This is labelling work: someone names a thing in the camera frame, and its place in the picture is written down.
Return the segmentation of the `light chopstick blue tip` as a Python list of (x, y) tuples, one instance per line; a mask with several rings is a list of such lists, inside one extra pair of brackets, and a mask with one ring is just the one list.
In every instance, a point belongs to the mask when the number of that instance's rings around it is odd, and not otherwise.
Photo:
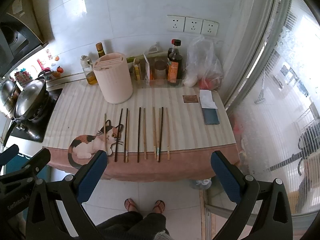
[(159, 143), (160, 143), (160, 131), (161, 131), (161, 107), (158, 111), (158, 124), (157, 124), (157, 162), (159, 162)]

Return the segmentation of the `black chopstick group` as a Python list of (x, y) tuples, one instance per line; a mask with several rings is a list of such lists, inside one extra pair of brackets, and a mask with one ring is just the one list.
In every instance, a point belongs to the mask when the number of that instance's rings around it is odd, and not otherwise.
[(162, 134), (163, 134), (163, 113), (164, 107), (161, 107), (159, 110), (159, 143), (158, 143), (158, 162), (161, 160), (161, 149), (162, 149)]

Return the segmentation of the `wooden chopstick group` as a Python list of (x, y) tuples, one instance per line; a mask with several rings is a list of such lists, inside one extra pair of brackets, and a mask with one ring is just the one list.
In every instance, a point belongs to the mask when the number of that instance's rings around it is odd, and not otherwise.
[(155, 159), (157, 160), (157, 137), (156, 137), (156, 111), (155, 107), (152, 107), (152, 124), (153, 124), (153, 148)]

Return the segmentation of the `black induction cooker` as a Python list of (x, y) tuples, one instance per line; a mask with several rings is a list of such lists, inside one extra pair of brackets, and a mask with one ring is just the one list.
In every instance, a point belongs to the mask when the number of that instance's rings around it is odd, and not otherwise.
[(29, 119), (13, 120), (4, 137), (3, 146), (6, 146), (10, 136), (43, 142), (50, 117), (61, 93), (62, 88), (46, 91), (44, 102)]

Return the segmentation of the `steel wok lid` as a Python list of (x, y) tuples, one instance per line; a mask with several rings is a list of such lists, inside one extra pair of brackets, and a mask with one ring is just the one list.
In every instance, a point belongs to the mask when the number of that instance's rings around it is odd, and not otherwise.
[(45, 97), (46, 87), (46, 80), (43, 76), (28, 83), (20, 92), (16, 102), (14, 110), (16, 120), (29, 119), (38, 110)]

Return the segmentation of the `steel kettle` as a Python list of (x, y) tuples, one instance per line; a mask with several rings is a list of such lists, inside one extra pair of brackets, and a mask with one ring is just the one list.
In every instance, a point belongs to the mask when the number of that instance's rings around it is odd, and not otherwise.
[(14, 109), (20, 92), (16, 81), (6, 80), (1, 84), (1, 112), (9, 119), (14, 116)]

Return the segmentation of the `cat shaped mat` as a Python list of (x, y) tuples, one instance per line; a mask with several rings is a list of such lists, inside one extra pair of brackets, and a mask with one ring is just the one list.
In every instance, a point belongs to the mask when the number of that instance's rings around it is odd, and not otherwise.
[[(122, 145), (121, 133), (124, 125), (121, 124), (119, 145)], [(113, 145), (116, 145), (117, 126), (113, 126), (111, 120), (106, 120), (104, 126), (97, 131), (96, 135), (83, 134), (76, 137), (68, 148), (67, 158), (73, 168), (80, 169), (82, 164), (78, 160), (89, 160), (98, 151), (105, 151), (108, 156), (112, 155)]]

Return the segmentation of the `person dark trousers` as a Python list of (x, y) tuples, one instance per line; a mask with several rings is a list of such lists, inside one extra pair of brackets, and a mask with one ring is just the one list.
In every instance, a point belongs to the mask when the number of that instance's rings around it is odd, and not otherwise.
[(104, 239), (154, 239), (159, 232), (168, 233), (166, 217), (160, 213), (129, 211), (116, 215), (96, 226)]

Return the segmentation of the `person left foot sandal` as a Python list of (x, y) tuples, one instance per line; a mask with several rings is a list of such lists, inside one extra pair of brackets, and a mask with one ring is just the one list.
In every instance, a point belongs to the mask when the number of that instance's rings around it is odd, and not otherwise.
[(124, 202), (124, 207), (128, 212), (139, 212), (135, 202), (131, 198), (127, 198)]

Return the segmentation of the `person foot sandal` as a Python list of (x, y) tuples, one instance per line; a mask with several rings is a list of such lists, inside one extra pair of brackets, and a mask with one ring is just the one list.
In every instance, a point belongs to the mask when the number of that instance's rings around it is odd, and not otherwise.
[(131, 198), (127, 198), (124, 202), (124, 207), (128, 212), (139, 212), (135, 202)]
[(165, 210), (165, 203), (162, 200), (157, 200), (152, 209), (152, 213), (162, 214)]

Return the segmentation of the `oil bottle with white cap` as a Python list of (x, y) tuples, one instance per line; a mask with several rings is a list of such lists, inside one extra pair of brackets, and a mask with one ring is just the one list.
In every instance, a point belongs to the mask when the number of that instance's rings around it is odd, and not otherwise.
[(93, 63), (91, 59), (86, 55), (81, 55), (80, 64), (82, 66), (82, 70), (84, 71), (88, 84), (95, 85), (96, 83), (98, 83), (95, 77), (95, 73), (93, 72)]

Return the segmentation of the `person right foot sandal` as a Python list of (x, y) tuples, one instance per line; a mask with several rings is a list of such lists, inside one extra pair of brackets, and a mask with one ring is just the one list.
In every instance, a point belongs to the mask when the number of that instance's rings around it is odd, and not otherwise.
[(157, 200), (152, 209), (152, 213), (162, 214), (165, 210), (165, 203), (162, 200)]

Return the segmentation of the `range hood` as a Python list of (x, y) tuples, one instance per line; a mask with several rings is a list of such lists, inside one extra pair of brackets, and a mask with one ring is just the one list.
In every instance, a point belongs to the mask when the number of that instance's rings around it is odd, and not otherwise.
[(13, 0), (1, 16), (1, 78), (47, 45), (33, 0)]

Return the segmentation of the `blue cloth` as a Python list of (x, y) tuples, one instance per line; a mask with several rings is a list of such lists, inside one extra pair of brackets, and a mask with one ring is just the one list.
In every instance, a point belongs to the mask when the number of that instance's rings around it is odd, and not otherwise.
[(203, 119), (205, 125), (218, 125), (220, 123), (217, 110), (214, 108), (202, 109)]

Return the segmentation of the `pink utensil holder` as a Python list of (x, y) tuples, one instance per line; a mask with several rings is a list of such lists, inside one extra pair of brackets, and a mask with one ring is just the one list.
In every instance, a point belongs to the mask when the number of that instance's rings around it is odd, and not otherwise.
[(133, 85), (127, 60), (122, 53), (109, 53), (93, 64), (104, 99), (111, 104), (128, 100), (133, 94)]

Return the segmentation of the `dark sauce bottle brown cap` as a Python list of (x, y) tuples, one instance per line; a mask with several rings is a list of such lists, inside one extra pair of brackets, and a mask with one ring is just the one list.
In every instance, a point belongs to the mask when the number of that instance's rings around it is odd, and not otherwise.
[(105, 56), (105, 51), (104, 51), (104, 48), (103, 48), (103, 44), (101, 42), (99, 42), (95, 46), (96, 46), (99, 58)]

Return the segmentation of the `striped tablecloth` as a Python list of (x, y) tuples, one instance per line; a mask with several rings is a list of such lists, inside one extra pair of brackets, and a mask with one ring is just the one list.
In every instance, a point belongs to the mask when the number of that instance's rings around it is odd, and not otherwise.
[(230, 163), (240, 161), (221, 98), (217, 92), (212, 98), (217, 106), (216, 125), (205, 123), (196, 87), (139, 87), (129, 100), (113, 105), (105, 101), (98, 86), (71, 82), (62, 89), (43, 145), (50, 149), (52, 167), (74, 173), (87, 160), (71, 149), (72, 141), (122, 125), (120, 143), (109, 136), (113, 153), (105, 179), (207, 179), (214, 176), (210, 166), (214, 151), (221, 151)]

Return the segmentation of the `white folded paper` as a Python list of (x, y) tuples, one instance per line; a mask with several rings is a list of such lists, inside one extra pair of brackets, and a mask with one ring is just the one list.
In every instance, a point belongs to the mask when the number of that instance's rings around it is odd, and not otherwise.
[(212, 92), (210, 90), (200, 90), (200, 104), (203, 109), (217, 109), (217, 105), (213, 100)]

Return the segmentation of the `clear seasoning tray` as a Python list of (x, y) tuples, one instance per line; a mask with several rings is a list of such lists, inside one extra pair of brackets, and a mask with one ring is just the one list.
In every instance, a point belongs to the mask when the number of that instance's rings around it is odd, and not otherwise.
[(132, 83), (137, 88), (178, 88), (183, 87), (183, 80), (177, 80), (171, 83), (168, 80), (135, 80)]

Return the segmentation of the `small brown card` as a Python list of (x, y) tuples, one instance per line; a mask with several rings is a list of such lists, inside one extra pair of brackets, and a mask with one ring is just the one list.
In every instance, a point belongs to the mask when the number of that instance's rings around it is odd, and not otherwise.
[(197, 95), (183, 95), (184, 103), (198, 103)]

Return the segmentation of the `clear plastic bag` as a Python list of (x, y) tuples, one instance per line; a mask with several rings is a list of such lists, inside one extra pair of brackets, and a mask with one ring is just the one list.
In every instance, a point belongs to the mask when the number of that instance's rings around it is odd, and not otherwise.
[(219, 90), (223, 81), (223, 70), (215, 54), (213, 40), (200, 35), (187, 48), (187, 59), (183, 85), (201, 89)]

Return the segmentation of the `glass jar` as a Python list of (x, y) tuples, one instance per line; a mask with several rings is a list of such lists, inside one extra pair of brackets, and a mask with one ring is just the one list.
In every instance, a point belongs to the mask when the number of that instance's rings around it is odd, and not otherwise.
[(167, 64), (165, 61), (155, 61), (155, 79), (166, 80), (167, 79)]

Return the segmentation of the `soy sauce bottle red cap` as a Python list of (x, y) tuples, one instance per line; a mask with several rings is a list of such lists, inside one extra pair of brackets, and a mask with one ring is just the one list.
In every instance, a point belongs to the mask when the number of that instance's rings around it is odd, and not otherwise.
[(183, 77), (183, 57), (179, 52), (179, 47), (181, 46), (181, 40), (172, 39), (172, 47), (168, 49), (167, 54), (167, 81), (171, 86), (177, 86)]

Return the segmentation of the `right wall socket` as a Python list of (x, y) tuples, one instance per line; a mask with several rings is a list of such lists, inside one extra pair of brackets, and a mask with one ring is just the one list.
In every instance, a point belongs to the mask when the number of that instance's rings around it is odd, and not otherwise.
[(209, 20), (203, 20), (201, 34), (208, 36), (216, 36), (219, 23)]

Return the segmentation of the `wall socket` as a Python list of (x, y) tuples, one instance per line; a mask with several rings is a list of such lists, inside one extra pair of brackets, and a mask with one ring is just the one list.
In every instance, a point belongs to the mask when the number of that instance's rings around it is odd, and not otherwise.
[(184, 23), (184, 32), (200, 34), (202, 29), (203, 19), (186, 17)]
[(208, 36), (216, 36), (219, 23), (209, 20), (203, 20), (201, 34)]
[(166, 19), (167, 31), (176, 31), (176, 32), (182, 33), (184, 32), (184, 25), (185, 25), (185, 17), (167, 15), (167, 19)]

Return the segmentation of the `left wall socket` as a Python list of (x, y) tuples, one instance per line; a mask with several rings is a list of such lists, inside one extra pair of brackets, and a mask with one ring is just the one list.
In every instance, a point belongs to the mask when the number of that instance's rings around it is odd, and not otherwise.
[(184, 32), (184, 25), (185, 25), (185, 17), (167, 15), (167, 19), (166, 19), (167, 31), (176, 31), (176, 32), (182, 33)]

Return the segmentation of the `middle wall socket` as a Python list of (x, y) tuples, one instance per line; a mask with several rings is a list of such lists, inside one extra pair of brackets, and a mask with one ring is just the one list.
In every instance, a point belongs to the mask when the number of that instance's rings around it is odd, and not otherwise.
[(184, 32), (200, 34), (202, 29), (203, 19), (186, 17), (184, 23)]

